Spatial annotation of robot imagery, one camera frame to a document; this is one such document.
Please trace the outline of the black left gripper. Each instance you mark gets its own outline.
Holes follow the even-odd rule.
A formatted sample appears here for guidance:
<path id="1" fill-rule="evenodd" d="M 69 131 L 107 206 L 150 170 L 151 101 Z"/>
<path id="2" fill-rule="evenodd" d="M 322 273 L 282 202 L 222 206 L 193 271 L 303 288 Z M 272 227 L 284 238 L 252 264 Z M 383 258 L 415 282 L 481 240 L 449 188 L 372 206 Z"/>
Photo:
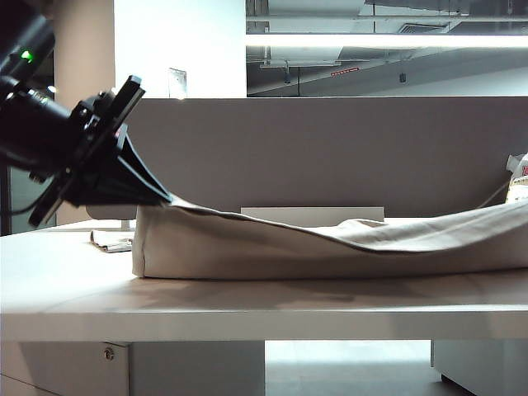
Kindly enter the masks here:
<path id="1" fill-rule="evenodd" d="M 81 142 L 32 210 L 29 224 L 48 222 L 64 202 L 74 205 L 161 205 L 172 196 L 146 168 L 127 134 L 125 118 L 144 95 L 129 76 L 118 91 L 92 98 L 94 112 Z"/>

